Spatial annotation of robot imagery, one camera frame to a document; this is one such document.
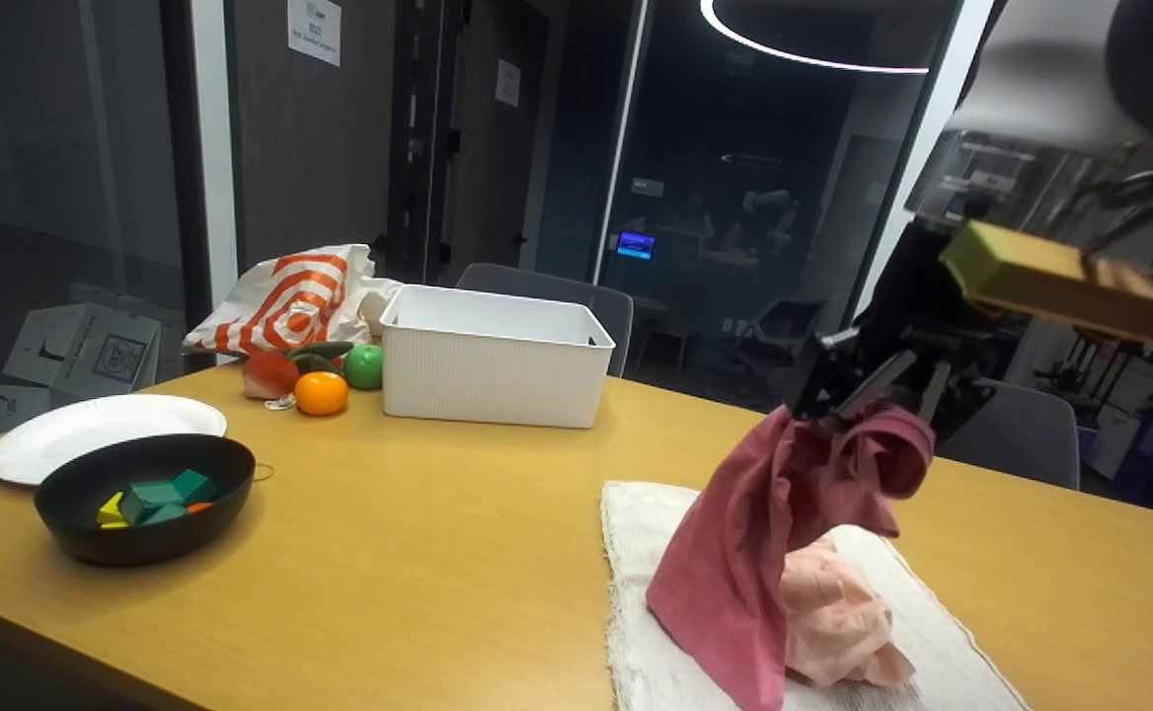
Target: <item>glass wall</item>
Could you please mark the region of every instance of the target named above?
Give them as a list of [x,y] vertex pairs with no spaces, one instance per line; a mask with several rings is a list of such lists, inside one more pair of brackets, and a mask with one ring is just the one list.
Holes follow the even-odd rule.
[[201,233],[178,198],[171,17],[0,2],[0,430],[180,370]]
[[627,376],[771,408],[846,323],[954,0],[650,0],[602,284]]

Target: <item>red and white bag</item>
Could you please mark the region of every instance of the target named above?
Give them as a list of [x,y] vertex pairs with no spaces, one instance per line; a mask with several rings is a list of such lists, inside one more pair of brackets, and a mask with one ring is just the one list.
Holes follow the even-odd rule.
[[370,292],[370,277],[367,243],[321,243],[261,260],[180,342],[249,355],[367,341],[358,301]]

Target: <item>office chair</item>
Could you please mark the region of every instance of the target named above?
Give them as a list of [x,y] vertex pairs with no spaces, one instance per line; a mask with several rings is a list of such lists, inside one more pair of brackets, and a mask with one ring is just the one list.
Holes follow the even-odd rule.
[[627,292],[598,287],[598,284],[552,277],[552,273],[491,266],[491,260],[470,260],[458,277],[458,287],[583,302],[617,341],[607,370],[624,376],[627,342],[632,342],[632,316],[637,316],[637,302]]
[[1081,435],[1065,397],[983,380],[986,397],[940,437],[936,452],[1081,491]]

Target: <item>wooden table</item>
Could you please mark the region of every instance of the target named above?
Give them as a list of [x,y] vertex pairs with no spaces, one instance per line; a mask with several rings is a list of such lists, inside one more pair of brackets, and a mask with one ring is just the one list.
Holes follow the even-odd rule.
[[[66,560],[0,484],[0,624],[201,705],[611,705],[607,477],[702,484],[752,409],[607,381],[598,430],[229,409],[261,456],[236,529],[153,567]],[[936,463],[904,555],[1033,705],[1153,705],[1153,513]]]

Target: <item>orange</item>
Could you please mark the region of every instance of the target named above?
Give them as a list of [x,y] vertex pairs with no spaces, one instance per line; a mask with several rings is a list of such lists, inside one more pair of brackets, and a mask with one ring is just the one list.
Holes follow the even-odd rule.
[[332,417],[346,408],[346,381],[340,370],[303,370],[295,380],[295,409]]

